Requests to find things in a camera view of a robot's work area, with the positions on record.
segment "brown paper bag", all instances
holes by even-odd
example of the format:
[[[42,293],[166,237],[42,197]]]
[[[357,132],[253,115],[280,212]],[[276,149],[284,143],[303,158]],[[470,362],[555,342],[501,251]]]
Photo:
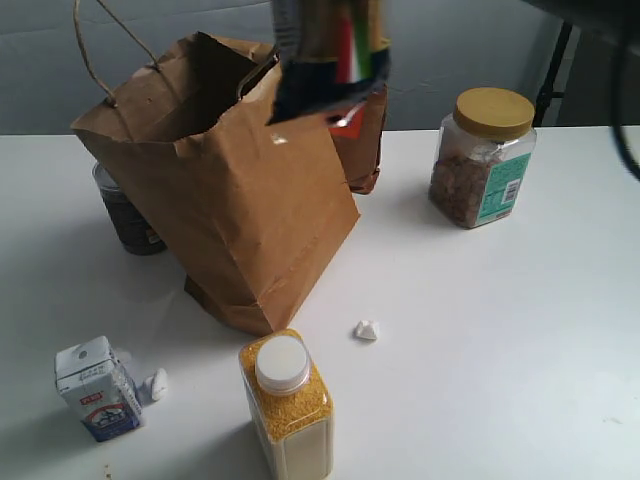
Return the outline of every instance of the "brown paper bag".
[[[387,113],[387,89],[369,96],[351,125],[331,136],[354,193],[371,193],[380,175],[380,141]]]
[[[270,46],[219,40],[230,48],[180,40],[72,128],[180,260],[186,290],[265,335],[288,325],[358,212],[326,129],[274,144],[279,66],[237,101]]]

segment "small carton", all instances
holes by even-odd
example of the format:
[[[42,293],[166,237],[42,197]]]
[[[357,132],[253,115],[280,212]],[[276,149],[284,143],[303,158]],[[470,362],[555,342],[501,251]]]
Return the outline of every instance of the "small carton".
[[[56,388],[98,442],[143,424],[136,386],[106,337],[56,354]]]

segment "small white piece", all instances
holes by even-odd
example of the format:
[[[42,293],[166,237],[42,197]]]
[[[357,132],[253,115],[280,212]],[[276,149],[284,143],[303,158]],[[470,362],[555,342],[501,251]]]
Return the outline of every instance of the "small white piece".
[[[355,330],[356,337],[362,340],[369,340],[375,342],[380,336],[380,326],[377,322],[371,322],[369,320],[362,320]]]
[[[159,368],[153,376],[144,381],[144,384],[148,389],[151,400],[154,402],[162,400],[169,390],[167,371],[164,368]]]

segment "white table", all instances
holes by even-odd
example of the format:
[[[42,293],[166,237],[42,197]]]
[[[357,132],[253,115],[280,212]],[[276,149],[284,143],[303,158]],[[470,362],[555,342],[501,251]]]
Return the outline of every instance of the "white table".
[[[462,231],[425,196],[436,137],[385,134],[380,183],[293,323],[334,396],[332,478],[640,478],[640,183],[606,129],[543,130],[514,214]],[[268,478],[236,359],[250,337],[182,292],[170,254],[121,249],[75,138],[0,152],[0,478]],[[377,344],[351,338],[361,319]],[[53,356],[103,334],[171,389],[98,445]]]

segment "jar label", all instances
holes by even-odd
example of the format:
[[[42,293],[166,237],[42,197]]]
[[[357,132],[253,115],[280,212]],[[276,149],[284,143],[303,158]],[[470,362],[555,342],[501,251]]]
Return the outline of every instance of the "jar label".
[[[502,162],[491,169],[476,226],[493,222],[511,213],[530,158],[531,154],[528,153]]]

